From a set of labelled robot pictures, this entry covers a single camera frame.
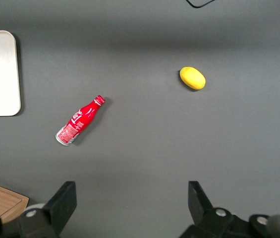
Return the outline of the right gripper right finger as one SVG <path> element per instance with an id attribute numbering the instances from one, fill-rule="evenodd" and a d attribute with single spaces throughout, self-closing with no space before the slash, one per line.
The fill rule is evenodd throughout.
<path id="1" fill-rule="evenodd" d="M 181 238 L 252 238 L 249 223 L 214 207 L 198 181 L 188 183 L 188 208 L 193 220 Z"/>

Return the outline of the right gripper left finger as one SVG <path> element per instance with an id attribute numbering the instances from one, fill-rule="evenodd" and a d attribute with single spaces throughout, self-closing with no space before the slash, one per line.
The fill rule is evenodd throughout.
<path id="1" fill-rule="evenodd" d="M 77 206 L 76 183 L 66 181 L 44 205 L 27 208 L 18 218 L 21 238 L 58 238 Z"/>

